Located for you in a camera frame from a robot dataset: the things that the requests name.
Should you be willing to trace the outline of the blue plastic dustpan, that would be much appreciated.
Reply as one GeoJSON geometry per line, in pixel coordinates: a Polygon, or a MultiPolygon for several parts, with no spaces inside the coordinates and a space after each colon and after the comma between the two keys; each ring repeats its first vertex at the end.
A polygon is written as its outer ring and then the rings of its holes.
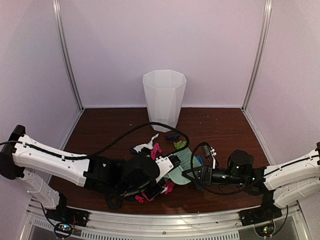
{"type": "Polygon", "coordinates": [[[203,161],[202,161],[202,158],[201,158],[200,156],[197,156],[196,159],[197,159],[198,163],[199,163],[201,166],[204,165],[204,163],[203,163],[203,161]]]}

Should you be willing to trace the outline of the mint green hand brush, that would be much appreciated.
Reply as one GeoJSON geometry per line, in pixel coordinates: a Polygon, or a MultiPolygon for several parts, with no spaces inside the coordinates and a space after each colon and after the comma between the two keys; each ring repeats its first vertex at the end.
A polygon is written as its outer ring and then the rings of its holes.
{"type": "Polygon", "coordinates": [[[192,151],[189,148],[186,148],[184,150],[176,152],[174,155],[179,158],[180,165],[172,171],[170,171],[169,173],[167,173],[164,176],[164,179],[166,181],[171,180],[176,185],[187,185],[191,181],[186,177],[182,176],[182,172],[191,169],[190,160],[192,156],[192,151]]]}

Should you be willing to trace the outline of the large pink paper scrap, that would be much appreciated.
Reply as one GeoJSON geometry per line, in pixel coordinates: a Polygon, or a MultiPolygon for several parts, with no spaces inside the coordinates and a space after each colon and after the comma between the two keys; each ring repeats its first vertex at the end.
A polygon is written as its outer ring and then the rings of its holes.
{"type": "Polygon", "coordinates": [[[164,193],[167,195],[168,193],[171,193],[173,191],[173,188],[175,186],[175,183],[172,181],[167,181],[164,185],[164,190],[162,191],[162,194],[164,193]]]}

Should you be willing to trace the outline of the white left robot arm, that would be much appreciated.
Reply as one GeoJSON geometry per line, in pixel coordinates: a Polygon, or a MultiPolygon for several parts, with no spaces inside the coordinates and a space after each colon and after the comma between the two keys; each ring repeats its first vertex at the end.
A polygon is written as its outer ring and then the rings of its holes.
{"type": "Polygon", "coordinates": [[[129,160],[110,159],[98,154],[76,154],[35,141],[17,125],[7,141],[1,142],[0,174],[19,179],[27,192],[40,200],[61,222],[72,218],[63,194],[51,189],[38,171],[62,178],[105,197],[110,209],[122,207],[121,197],[144,194],[149,200],[162,193],[160,184],[172,169],[168,157],[153,160],[135,155],[129,160]]]}

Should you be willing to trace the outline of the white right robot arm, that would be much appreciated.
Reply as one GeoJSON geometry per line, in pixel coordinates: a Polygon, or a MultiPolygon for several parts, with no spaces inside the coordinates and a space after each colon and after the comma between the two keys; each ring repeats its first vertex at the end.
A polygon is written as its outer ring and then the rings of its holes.
{"type": "Polygon", "coordinates": [[[238,190],[219,192],[230,196],[245,192],[251,196],[263,196],[262,206],[256,210],[259,220],[268,220],[276,209],[313,195],[320,190],[320,148],[294,160],[255,168],[254,157],[244,150],[236,149],[227,160],[225,168],[219,168],[213,160],[211,165],[191,167],[182,176],[197,183],[214,194],[211,185],[237,186],[238,190]]]}

